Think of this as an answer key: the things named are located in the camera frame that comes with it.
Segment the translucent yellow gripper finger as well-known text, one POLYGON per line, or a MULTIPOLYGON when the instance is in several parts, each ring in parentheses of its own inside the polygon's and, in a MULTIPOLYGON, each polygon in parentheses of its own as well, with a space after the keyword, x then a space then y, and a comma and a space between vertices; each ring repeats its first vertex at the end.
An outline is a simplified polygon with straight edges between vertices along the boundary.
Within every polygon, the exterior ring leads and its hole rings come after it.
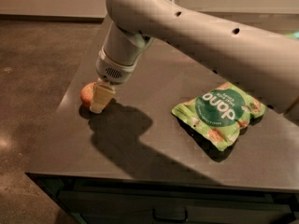
POLYGON ((90 111, 100 114, 109 104, 115 93, 115 87, 109 81, 99 78, 93 85, 90 111))

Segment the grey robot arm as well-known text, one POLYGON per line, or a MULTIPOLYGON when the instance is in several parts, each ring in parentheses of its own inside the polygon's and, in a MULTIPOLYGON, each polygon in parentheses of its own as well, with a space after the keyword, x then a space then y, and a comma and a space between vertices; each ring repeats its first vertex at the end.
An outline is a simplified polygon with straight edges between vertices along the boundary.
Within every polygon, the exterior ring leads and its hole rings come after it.
POLYGON ((176 5, 173 0, 106 0, 112 19, 98 76, 128 80, 158 38, 290 119, 299 115, 299 41, 176 5))

